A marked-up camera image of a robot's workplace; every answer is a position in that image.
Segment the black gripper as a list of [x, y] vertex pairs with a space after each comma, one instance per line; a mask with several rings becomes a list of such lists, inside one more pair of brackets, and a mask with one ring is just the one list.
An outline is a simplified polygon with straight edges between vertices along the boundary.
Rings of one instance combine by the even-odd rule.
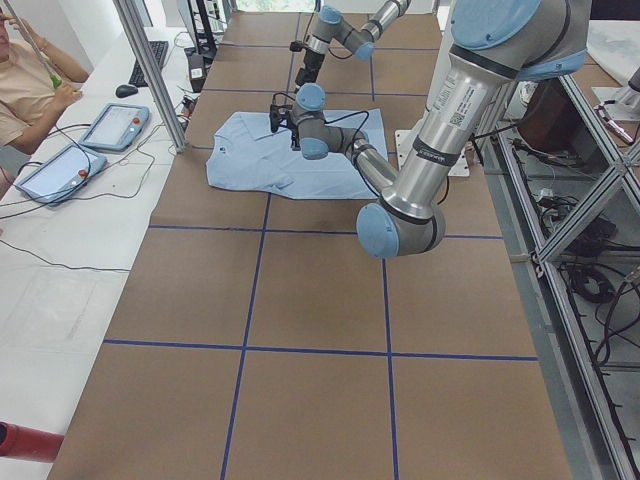
[[303, 66], [298, 71], [295, 79], [296, 89], [313, 82], [313, 76], [317, 76], [321, 70], [325, 55], [307, 49], [303, 59]]
[[300, 135], [299, 135], [299, 130], [297, 127], [290, 127], [289, 128], [290, 132], [291, 132], [291, 148], [293, 151], [300, 151], [301, 150], [301, 146], [300, 146]]

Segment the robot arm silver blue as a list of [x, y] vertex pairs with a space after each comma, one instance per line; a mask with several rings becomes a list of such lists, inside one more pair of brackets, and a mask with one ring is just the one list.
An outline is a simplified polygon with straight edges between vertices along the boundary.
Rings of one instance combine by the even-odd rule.
[[371, 57], [376, 41], [408, 10], [387, 1], [361, 29], [324, 6], [308, 42], [289, 107], [272, 106], [272, 129], [292, 133], [292, 147], [307, 160], [344, 155], [377, 191], [359, 212], [363, 249], [389, 259], [435, 248], [445, 233], [436, 196], [496, 91], [512, 81], [557, 78], [580, 69], [592, 4], [589, 1], [458, 1], [452, 7], [450, 67], [428, 108], [404, 165], [394, 169], [360, 129], [325, 119], [325, 92], [317, 74], [332, 41], [356, 57]]
[[322, 6], [314, 29], [303, 40], [290, 44], [291, 51], [305, 52], [295, 78], [295, 92], [303, 85], [317, 81], [332, 41], [338, 42], [359, 60], [370, 60], [375, 43], [396, 19], [405, 15], [410, 5], [411, 2], [406, 0], [386, 1], [360, 29], [352, 26], [338, 9]]

